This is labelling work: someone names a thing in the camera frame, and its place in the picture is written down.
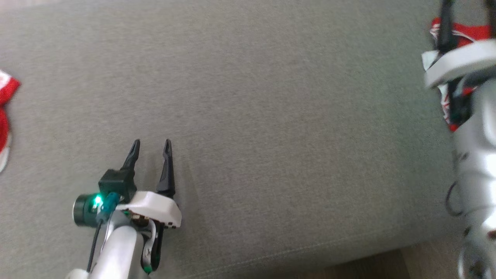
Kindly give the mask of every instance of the gray couch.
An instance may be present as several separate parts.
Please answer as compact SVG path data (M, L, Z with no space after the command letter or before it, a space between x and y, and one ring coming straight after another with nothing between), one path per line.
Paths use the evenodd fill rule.
M482 2L457 7L484 23ZM21 80L0 174L2 278L63 278L93 230L71 207L142 141L153 190L173 141L183 226L154 278L311 270L461 231L432 0L65 0L0 16Z

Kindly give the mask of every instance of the wooden floor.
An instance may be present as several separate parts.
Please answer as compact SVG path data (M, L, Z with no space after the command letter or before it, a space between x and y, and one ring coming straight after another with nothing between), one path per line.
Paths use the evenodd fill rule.
M0 0L0 12L62 0ZM455 279L461 237L446 237L283 279Z

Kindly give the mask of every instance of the red and white fabric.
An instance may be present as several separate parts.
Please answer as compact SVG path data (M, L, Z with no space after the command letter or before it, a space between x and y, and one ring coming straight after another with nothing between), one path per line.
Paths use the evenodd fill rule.
M7 165L10 144L12 143L4 105L11 99L19 85L19 81L0 70L0 172Z
M432 21L430 30L430 33L432 34L436 42L437 35L439 33L439 23L440 19L435 18ZM489 26L466 26L463 24L454 23L453 27L453 34L458 37L458 47L463 47L475 41L486 40L490 38ZM434 63L437 55L438 51L427 51L422 53L422 64L424 66L424 70L427 70L432 65L432 63ZM441 107L444 112L444 119L448 123L450 130L455 131L458 127L455 125L451 125L451 123L449 122L448 86L447 84L442 84L438 86L438 88L441 92ZM470 93L472 93L471 88L467 88L464 90L464 94Z

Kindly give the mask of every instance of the camera lens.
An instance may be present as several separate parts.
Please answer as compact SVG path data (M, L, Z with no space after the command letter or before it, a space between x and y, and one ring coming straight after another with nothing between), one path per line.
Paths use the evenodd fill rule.
M77 197L72 207L72 219L78 226L96 228L96 214L103 199L99 193L83 194Z

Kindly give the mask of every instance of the red cloth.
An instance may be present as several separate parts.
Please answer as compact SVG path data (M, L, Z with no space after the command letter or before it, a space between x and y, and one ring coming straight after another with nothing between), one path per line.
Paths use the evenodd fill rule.
M432 23L431 23L431 30L430 33L434 36L434 40L437 42L437 35L439 33L439 24L441 20L439 17L436 17ZM463 47L468 44L471 44L475 41L479 40L487 40L490 39L491 37L491 32L490 28L488 25L483 25L483 26L467 26L463 25L460 23L454 23L453 24L453 34L455 34L458 37L458 47ZM472 93L473 88L465 88L463 90L463 94L470 94ZM448 100L441 100L441 105L446 106L444 110L447 108L449 109L449 102ZM449 129L454 132L458 128L457 125L450 124L448 122Z
M9 134L7 115L3 106L11 99L19 85L19 81L0 70L0 153L6 148Z

